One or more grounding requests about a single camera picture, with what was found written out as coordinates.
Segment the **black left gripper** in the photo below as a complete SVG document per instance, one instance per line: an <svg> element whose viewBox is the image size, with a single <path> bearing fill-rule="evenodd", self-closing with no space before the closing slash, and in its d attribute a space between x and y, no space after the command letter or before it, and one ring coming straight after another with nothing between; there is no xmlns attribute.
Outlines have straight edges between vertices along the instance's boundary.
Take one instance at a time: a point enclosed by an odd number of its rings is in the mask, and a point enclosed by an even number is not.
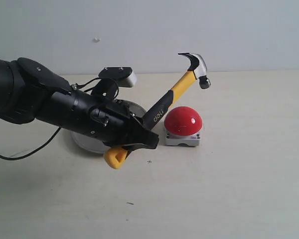
<svg viewBox="0 0 299 239"><path fill-rule="evenodd" d="M124 139L124 149L156 149L159 136L144 127L124 104L82 91L54 93L49 100L49 119L61 128L97 138L104 143Z"/></svg>

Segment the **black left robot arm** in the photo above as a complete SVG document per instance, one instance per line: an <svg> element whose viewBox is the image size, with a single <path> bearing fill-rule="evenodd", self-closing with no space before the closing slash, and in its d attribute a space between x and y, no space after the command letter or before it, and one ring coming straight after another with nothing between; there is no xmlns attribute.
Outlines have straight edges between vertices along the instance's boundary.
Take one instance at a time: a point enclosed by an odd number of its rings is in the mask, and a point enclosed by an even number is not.
<svg viewBox="0 0 299 239"><path fill-rule="evenodd" d="M0 60L0 119L13 124L40 120L108 147L155 149L159 136L125 102L115 101L117 88L105 78L86 93L34 60Z"/></svg>

